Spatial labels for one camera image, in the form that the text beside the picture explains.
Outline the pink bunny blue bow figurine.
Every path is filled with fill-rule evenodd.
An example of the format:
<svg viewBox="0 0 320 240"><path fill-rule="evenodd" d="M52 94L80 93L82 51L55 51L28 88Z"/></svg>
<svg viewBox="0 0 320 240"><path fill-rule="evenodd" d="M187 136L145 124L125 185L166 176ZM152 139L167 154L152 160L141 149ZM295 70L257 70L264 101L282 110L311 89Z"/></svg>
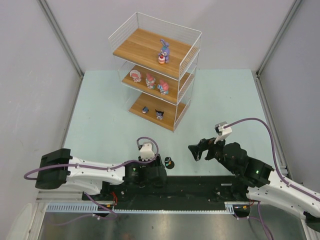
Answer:
<svg viewBox="0 0 320 240"><path fill-rule="evenodd" d="M169 94L169 84L162 79L159 80L159 84L157 85L157 89L160 91L160 93L162 95Z"/></svg>

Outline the pink bunny flower crown figurine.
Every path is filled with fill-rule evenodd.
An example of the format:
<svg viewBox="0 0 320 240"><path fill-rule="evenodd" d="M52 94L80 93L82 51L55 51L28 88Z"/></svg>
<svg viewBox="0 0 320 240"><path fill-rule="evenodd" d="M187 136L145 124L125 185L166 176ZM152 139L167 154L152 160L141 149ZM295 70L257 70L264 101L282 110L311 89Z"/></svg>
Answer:
<svg viewBox="0 0 320 240"><path fill-rule="evenodd" d="M145 83L150 90L153 90L156 87L156 79L150 73L146 74Z"/></svg>

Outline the white pink round figurine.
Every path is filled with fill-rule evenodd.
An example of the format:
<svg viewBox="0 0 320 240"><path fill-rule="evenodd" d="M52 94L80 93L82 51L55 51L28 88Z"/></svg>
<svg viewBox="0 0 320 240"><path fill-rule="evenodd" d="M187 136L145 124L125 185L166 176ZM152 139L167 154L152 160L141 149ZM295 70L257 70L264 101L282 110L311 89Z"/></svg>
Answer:
<svg viewBox="0 0 320 240"><path fill-rule="evenodd" d="M135 82L135 83L139 83L141 82L142 80L142 77L141 77L141 73L136 70L136 69L133 69L129 72L129 76L132 78L132 80Z"/></svg>

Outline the purple rabbit figurine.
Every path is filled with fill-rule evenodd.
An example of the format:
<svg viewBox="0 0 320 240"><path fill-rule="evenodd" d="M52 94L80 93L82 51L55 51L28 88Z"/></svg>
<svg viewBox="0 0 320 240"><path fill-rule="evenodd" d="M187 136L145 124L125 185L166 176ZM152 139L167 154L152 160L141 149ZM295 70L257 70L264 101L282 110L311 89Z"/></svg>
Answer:
<svg viewBox="0 0 320 240"><path fill-rule="evenodd" d="M160 42L162 47L158 54L158 63L161 65L168 64L170 59L170 44L164 39L160 39Z"/></svg>

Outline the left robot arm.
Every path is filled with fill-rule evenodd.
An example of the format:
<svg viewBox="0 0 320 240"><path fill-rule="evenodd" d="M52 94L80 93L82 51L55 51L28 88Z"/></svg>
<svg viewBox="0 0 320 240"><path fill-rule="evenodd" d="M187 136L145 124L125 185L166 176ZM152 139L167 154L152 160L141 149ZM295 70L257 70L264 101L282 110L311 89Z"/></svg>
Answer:
<svg viewBox="0 0 320 240"><path fill-rule="evenodd" d="M111 186L161 188L167 181L159 155L150 163L138 161L118 167L115 163L83 160L71 156L70 149L61 148L43 155L40 168L35 180L37 189L72 188L91 196L101 194Z"/></svg>

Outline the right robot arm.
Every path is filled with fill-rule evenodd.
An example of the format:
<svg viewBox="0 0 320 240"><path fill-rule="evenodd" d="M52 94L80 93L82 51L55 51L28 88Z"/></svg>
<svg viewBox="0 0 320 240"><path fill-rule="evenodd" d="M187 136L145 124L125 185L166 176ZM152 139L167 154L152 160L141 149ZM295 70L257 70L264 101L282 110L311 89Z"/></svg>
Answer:
<svg viewBox="0 0 320 240"><path fill-rule="evenodd" d="M203 138L188 149L195 161L201 159L203 152L207 152L205 160L217 160L246 187L248 199L282 209L304 220L312 230L320 230L320 194L283 176L269 164L248 156L239 143Z"/></svg>

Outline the black duck figurine right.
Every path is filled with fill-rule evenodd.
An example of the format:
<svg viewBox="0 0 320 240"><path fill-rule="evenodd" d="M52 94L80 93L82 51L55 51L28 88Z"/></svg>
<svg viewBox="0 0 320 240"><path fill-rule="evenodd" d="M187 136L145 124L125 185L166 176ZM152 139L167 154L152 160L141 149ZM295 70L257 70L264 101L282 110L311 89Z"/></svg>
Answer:
<svg viewBox="0 0 320 240"><path fill-rule="evenodd" d="M171 169L173 169L175 167L175 163L174 163L174 161L172 160L171 157L166 157L164 159L164 165L169 170L171 170Z"/></svg>

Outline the black eared purple figurine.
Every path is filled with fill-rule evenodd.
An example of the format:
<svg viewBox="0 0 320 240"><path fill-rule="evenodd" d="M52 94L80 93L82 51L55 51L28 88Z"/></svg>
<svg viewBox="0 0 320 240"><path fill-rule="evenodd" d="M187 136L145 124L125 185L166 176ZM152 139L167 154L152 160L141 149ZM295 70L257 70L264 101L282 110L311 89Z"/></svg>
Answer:
<svg viewBox="0 0 320 240"><path fill-rule="evenodd" d="M156 115L156 119L158 119L158 120L162 120L163 119L163 117L164 117L164 111L160 111L160 110L155 110L155 115Z"/></svg>

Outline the small blue lying figurine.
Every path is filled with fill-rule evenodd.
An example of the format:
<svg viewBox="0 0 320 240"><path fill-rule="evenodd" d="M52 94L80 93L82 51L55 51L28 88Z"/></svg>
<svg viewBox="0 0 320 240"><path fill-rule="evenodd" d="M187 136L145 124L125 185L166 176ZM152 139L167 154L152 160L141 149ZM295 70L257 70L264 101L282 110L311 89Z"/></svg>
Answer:
<svg viewBox="0 0 320 240"><path fill-rule="evenodd" d="M143 114L146 114L146 113L148 113L148 112L149 112L149 108L145 106L145 107L142 109L142 113L143 113Z"/></svg>

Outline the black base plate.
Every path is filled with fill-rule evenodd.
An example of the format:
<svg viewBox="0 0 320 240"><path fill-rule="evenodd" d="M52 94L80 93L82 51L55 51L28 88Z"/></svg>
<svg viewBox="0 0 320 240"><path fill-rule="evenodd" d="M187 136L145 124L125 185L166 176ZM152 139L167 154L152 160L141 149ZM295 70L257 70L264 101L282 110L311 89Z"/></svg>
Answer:
<svg viewBox="0 0 320 240"><path fill-rule="evenodd" d="M117 200L117 210L217 211L226 202L248 202L247 186L235 176L168 176L164 187L114 185L92 196L97 202Z"/></svg>

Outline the aluminium frame rail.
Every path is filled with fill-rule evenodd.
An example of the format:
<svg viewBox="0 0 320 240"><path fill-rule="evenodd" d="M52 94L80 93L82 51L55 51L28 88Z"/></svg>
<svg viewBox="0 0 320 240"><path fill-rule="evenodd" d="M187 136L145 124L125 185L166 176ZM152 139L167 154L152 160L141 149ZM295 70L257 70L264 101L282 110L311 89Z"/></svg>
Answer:
<svg viewBox="0 0 320 240"><path fill-rule="evenodd" d="M36 201L39 203L77 203L82 201L80 191L39 191Z"/></svg>

